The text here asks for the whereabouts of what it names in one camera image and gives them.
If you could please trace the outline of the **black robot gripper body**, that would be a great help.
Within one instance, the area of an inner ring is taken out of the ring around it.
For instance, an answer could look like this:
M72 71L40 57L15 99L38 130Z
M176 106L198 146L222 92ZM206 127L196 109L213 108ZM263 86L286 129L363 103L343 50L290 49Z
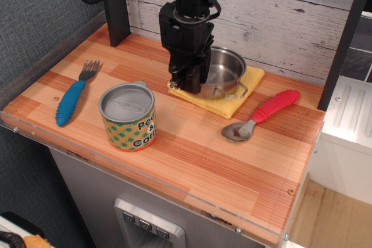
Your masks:
M176 3L166 3L159 12L162 46L169 51L170 85L181 89L184 72L188 67L201 69L202 54L211 50L214 25L209 22L183 23L175 16Z

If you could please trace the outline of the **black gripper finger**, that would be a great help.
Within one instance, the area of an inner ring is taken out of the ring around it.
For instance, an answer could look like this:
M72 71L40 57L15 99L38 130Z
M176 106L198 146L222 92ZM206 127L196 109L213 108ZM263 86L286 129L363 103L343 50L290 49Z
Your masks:
M202 64L201 64L201 71L200 71L200 83L205 83L208 79L208 74L209 74L211 50L205 50L201 58L202 58Z
M181 89L192 94L199 94L201 91L201 70L200 67L188 67L184 72Z

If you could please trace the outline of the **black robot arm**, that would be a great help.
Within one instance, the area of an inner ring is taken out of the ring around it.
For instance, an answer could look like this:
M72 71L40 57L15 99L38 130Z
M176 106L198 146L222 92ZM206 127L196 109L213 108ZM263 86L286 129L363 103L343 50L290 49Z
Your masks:
M174 0L159 12L162 46L170 53L170 85L198 94L208 77L217 0Z

